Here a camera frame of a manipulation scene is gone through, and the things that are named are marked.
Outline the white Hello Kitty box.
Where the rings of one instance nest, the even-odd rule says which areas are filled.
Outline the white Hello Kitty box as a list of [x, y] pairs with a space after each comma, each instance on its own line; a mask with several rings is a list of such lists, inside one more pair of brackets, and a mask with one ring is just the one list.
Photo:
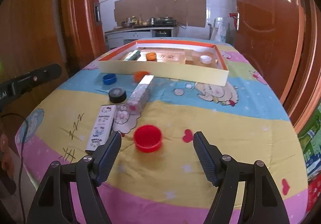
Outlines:
[[97, 147], [106, 143], [112, 131], [115, 115], [115, 105], [104, 105], [100, 107], [85, 149], [87, 154], [93, 154]]

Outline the red plastic cap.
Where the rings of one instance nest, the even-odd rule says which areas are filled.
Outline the red plastic cap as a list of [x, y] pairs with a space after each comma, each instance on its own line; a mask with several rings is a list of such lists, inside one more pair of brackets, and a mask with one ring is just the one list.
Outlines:
[[162, 137], [163, 134], [158, 127], [146, 124], [135, 130], [133, 141], [139, 151], [152, 153], [161, 148]]

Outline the silver glitter box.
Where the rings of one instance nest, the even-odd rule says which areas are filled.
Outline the silver glitter box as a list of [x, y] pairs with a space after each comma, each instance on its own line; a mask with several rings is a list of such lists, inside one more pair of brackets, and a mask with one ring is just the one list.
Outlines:
[[131, 96], [125, 103], [127, 112], [130, 115], [140, 115], [145, 104], [152, 93], [154, 75], [146, 75], [134, 89]]

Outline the teal flower-print box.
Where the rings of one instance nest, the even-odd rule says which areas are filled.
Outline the teal flower-print box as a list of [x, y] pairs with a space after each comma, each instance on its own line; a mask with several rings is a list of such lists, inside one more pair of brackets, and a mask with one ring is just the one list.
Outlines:
[[137, 60], [140, 57], [140, 51], [134, 50], [124, 57], [124, 61], [133, 61]]

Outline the green printed carton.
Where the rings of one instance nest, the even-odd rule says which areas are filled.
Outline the green printed carton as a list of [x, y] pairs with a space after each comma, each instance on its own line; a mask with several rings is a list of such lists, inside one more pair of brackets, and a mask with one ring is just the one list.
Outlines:
[[298, 139], [310, 182], [320, 173], [320, 104], [298, 134]]

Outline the blue plastic cap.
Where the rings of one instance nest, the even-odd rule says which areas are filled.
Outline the blue plastic cap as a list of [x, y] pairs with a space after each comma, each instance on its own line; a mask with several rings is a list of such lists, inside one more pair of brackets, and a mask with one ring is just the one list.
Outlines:
[[117, 81], [116, 74], [114, 74], [114, 73], [105, 74], [102, 77], [102, 81], [103, 81], [104, 85], [112, 85], [112, 84], [116, 83], [116, 81]]

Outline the colourful cartoon tablecloth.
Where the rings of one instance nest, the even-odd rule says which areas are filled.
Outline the colourful cartoon tablecloth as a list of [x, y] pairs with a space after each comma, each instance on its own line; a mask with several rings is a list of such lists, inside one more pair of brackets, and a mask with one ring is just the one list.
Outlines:
[[[263, 77], [230, 45], [219, 45], [229, 67], [225, 87], [204, 88], [183, 80], [155, 78], [142, 113], [123, 115], [129, 126], [101, 199], [113, 223], [203, 223], [216, 194], [193, 148], [193, 134], [235, 160], [261, 160], [284, 201], [290, 223], [305, 216], [308, 184], [297, 134], [278, 97]], [[39, 182], [48, 165], [80, 160], [108, 85], [93, 61], [54, 90], [28, 116], [15, 142], [24, 166]], [[139, 151], [135, 130], [150, 124], [162, 146]]]

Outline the black round lid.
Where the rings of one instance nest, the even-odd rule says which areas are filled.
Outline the black round lid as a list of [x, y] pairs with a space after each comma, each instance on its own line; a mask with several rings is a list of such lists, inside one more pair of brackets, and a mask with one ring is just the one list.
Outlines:
[[122, 103], [127, 98], [126, 91], [122, 87], [114, 87], [110, 89], [108, 96], [109, 96], [109, 100], [115, 104]]

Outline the grey kitchen counter cabinet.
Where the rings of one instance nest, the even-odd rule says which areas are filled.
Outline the grey kitchen counter cabinet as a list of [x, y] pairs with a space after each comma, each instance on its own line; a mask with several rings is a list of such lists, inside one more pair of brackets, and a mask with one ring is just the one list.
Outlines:
[[176, 37], [178, 32], [178, 26], [113, 29], [105, 32], [105, 45], [112, 50], [139, 39]]

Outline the orange cap in tray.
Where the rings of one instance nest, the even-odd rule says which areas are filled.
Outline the orange cap in tray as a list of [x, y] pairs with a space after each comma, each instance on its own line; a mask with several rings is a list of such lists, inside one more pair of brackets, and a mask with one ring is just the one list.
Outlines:
[[147, 61], [156, 61], [157, 60], [157, 54], [155, 52], [148, 52], [146, 54], [146, 60]]

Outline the white cap in tray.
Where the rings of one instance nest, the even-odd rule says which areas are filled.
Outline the white cap in tray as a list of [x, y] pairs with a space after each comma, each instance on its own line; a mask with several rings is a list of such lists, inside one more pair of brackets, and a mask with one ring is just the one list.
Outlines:
[[212, 63], [212, 57], [209, 55], [201, 55], [200, 56], [200, 61], [202, 64], [209, 65]]

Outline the orange-rimmed cardboard tray box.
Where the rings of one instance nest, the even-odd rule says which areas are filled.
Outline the orange-rimmed cardboard tray box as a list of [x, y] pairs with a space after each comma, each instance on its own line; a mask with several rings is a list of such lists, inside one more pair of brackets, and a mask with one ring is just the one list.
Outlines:
[[[134, 50], [140, 57], [124, 61]], [[184, 51], [192, 51], [192, 65], [185, 64]], [[156, 61], [147, 61], [146, 54], [155, 52]], [[201, 55], [212, 57], [212, 63], [202, 64]], [[98, 59], [101, 73], [134, 74], [148, 71], [150, 74], [170, 79], [194, 81], [197, 83], [225, 86], [229, 70], [217, 46], [212, 43], [176, 39], [141, 39], [107, 52]]]

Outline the tan wooden block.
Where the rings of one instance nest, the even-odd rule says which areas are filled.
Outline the tan wooden block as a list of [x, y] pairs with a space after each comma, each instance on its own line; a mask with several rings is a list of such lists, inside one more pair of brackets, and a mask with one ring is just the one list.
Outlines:
[[193, 53], [193, 52], [190, 51], [190, 50], [185, 50], [185, 51], [184, 51], [185, 64], [192, 65], [192, 64], [194, 63], [192, 53]]

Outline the white plastic bag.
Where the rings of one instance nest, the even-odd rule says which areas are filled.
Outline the white plastic bag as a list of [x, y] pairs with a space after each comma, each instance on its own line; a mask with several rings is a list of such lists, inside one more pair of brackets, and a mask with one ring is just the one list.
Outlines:
[[212, 41], [229, 43], [232, 40], [232, 27], [230, 17], [218, 17], [214, 19], [211, 36]]

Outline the brown wooden door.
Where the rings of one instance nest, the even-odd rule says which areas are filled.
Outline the brown wooden door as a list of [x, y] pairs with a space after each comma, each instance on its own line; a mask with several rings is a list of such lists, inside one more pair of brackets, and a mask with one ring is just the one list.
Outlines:
[[320, 0], [237, 0], [235, 47], [300, 132], [320, 103]]

